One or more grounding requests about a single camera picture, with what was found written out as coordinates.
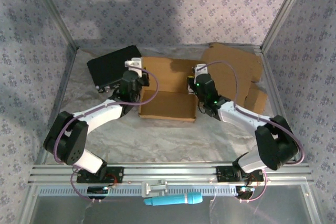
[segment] cardboard piece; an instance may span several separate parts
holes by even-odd
[[[193,67],[201,61],[158,57],[142,57],[142,65],[156,75],[159,92],[150,103],[140,106],[141,118],[167,119],[195,122],[197,97],[188,94],[187,76],[193,75]],[[148,100],[156,90],[150,76],[150,86],[143,87],[141,102]]]
[[[201,61],[143,57],[142,66],[156,75],[160,86],[154,100],[140,106],[139,116],[195,122],[198,100],[195,95],[188,94],[187,77],[193,76],[193,67],[197,64],[219,60],[227,61],[237,72],[239,84],[237,104],[256,113],[262,113],[267,95],[253,83],[260,80],[263,72],[260,57],[213,43],[204,51]],[[208,72],[215,81],[218,93],[234,100],[236,81],[232,69],[223,63],[218,63],[209,66]],[[155,90],[155,80],[150,76],[150,86],[143,87],[141,101],[148,100]]]

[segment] blue object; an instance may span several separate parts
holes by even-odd
[[[202,194],[199,192],[194,192],[178,195],[157,196],[145,199],[143,202],[147,206],[164,206],[174,204],[197,204],[201,203],[202,201]]]

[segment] white mounting bracket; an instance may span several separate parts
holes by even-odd
[[[143,181],[141,183],[141,196],[143,198],[164,196],[168,192],[167,184],[168,182],[165,179]]]
[[[125,61],[125,67],[128,67],[128,70],[130,71],[137,72],[139,77],[142,77],[142,71],[140,69],[132,68],[132,66],[142,68],[141,58],[132,58],[131,60]]]
[[[196,84],[196,77],[200,74],[208,73],[208,67],[202,68],[201,70],[198,70],[199,68],[205,66],[206,64],[197,64],[195,67],[195,79],[194,84]]]

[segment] black box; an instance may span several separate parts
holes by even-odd
[[[133,45],[89,60],[87,66],[98,92],[104,93],[116,88],[122,75],[128,70],[125,61],[134,57],[140,58],[141,54]]]

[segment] patterned wallpaper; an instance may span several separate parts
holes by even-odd
[[[0,0],[0,223],[14,223],[47,134],[67,45],[40,0]]]
[[[330,223],[336,223],[335,45],[336,0],[297,0],[267,52]]]
[[[260,45],[284,0],[53,0],[80,47]]]

